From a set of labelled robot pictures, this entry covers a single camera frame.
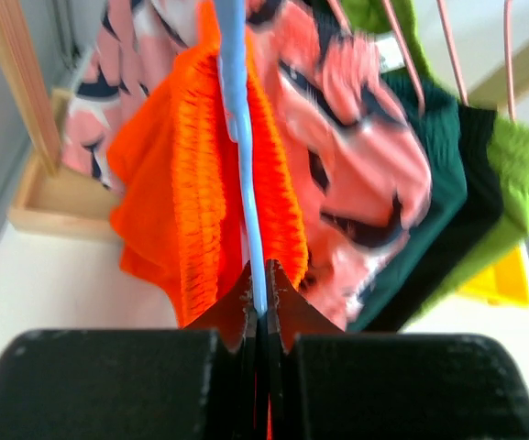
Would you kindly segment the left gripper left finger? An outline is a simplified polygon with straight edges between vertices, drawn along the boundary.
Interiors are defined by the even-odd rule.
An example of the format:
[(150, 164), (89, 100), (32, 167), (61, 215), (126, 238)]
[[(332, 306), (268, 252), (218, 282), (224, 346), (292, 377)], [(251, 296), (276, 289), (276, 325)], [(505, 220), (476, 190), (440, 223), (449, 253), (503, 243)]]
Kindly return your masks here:
[(187, 326), (211, 337), (201, 391), (206, 439), (256, 437), (257, 321), (247, 265), (231, 290)]

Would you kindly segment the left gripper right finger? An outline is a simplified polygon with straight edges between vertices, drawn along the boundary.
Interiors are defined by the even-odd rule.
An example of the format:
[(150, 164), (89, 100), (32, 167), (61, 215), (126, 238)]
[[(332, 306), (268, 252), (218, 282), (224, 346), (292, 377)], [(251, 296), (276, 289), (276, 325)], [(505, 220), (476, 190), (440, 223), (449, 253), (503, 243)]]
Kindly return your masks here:
[(269, 439), (305, 439), (309, 424), (308, 396), (298, 342), (303, 336), (340, 335), (294, 289), (278, 260), (266, 263), (268, 311), (266, 317), (266, 366), (269, 380)]

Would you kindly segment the orange shorts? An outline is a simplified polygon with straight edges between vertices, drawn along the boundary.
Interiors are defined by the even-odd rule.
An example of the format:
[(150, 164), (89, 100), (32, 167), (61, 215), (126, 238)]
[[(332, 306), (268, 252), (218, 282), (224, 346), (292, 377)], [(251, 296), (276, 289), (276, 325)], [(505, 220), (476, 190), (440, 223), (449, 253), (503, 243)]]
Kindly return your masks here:
[[(108, 150), (125, 194), (110, 224), (125, 243), (121, 269), (158, 285), (186, 326), (232, 289), (245, 265), (238, 147), (230, 140), (216, 67), (215, 6), (198, 12), (198, 47), (173, 69)], [(303, 217), (248, 37), (248, 107), (264, 259), (278, 260), (293, 287), (308, 265)]]

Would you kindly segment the pink patterned shorts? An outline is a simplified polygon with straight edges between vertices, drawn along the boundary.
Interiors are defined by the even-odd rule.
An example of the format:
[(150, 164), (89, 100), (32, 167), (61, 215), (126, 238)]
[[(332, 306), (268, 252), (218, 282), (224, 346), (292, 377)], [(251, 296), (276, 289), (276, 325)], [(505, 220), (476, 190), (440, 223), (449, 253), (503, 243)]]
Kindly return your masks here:
[[(109, 190), (119, 131), (198, 47), (204, 1), (111, 1), (64, 126), (63, 163)], [(307, 270), (297, 288), (338, 327), (430, 203), (431, 172), (372, 39), (302, 1), (247, 2), (247, 37), (301, 209)]]

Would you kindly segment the black shorts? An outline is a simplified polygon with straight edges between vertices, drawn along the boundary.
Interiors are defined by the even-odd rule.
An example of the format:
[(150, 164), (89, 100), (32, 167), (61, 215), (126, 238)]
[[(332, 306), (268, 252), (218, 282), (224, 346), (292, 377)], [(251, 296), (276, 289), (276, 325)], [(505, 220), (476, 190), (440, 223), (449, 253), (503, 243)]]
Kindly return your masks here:
[(380, 308), (366, 326), (370, 332), (401, 330), (425, 302), (443, 291), (448, 276), (500, 219), (499, 178), (487, 159), (497, 112), (461, 104), (458, 116), (466, 200), (412, 268), (381, 273), (376, 283)]

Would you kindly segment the pink hanger of patterned shorts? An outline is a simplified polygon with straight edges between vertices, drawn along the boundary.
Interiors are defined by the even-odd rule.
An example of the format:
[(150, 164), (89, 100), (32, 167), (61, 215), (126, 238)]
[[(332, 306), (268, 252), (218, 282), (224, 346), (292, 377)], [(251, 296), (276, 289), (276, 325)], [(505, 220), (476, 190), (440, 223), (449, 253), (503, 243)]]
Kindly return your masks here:
[(329, 4), (334, 16), (336, 17), (339, 26), (346, 32), (350, 32), (350, 23), (343, 9), (343, 6), (341, 5), (341, 2), (339, 0), (327, 0), (327, 3)]

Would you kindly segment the pink hanger of teal shorts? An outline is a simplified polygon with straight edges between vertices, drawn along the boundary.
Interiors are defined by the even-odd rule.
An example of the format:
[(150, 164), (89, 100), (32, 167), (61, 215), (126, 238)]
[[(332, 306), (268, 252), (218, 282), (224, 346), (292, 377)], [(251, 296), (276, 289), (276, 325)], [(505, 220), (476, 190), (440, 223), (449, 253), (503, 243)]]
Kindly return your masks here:
[(391, 30), (394, 32), (398, 46), (401, 50), (407, 72), (409, 73), (410, 79), (413, 83), (413, 88), (414, 88), (414, 91), (417, 97), (418, 113), (420, 116), (422, 116), (425, 110), (425, 101), (424, 101), (424, 90), (423, 90), (423, 86), (422, 86), (419, 74), (413, 63), (413, 58), (406, 44), (406, 40), (402, 33), (401, 25), (399, 23), (398, 17), (396, 16), (396, 13), (395, 13), (395, 10), (394, 10), (394, 7), (391, 1), (382, 0), (381, 3), (382, 3), (382, 7), (385, 10), (386, 16), (389, 20), (389, 23), (391, 25)]

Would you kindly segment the pink hanger of black shorts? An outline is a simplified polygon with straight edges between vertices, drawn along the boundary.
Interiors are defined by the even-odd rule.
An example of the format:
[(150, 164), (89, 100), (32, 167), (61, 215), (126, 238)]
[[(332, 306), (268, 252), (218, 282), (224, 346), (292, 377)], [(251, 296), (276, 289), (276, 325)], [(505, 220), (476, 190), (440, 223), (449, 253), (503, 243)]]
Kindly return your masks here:
[(468, 105), (468, 93), (467, 93), (467, 89), (464, 83), (459, 58), (457, 55), (457, 48), (456, 48), (456, 44), (455, 44), (454, 37), (453, 37), (452, 26), (450, 24), (448, 14), (447, 14), (446, 1), (437, 0), (436, 2), (437, 2), (438, 14), (439, 14), (440, 22), (441, 22), (441, 27), (444, 32), (444, 37), (446, 40), (448, 56), (451, 62), (451, 67), (452, 67), (455, 81), (456, 81), (458, 96), (463, 105)]

